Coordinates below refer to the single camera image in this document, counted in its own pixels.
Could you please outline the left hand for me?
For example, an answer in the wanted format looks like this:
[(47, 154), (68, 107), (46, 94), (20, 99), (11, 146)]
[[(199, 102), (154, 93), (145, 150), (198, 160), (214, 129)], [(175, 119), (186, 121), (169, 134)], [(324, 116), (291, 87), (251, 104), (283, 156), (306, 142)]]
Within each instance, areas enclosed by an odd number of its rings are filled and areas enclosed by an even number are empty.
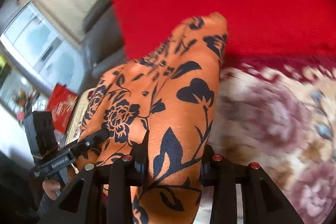
[(60, 182), (52, 179), (45, 179), (42, 187), (45, 192), (45, 194), (51, 199), (51, 200), (56, 200), (58, 198), (58, 193), (65, 187), (67, 186), (74, 178), (76, 175), (76, 168), (73, 167), (73, 165), (70, 165), (67, 168), (67, 178), (68, 178), (68, 183), (65, 184), (64, 186), (60, 185)]

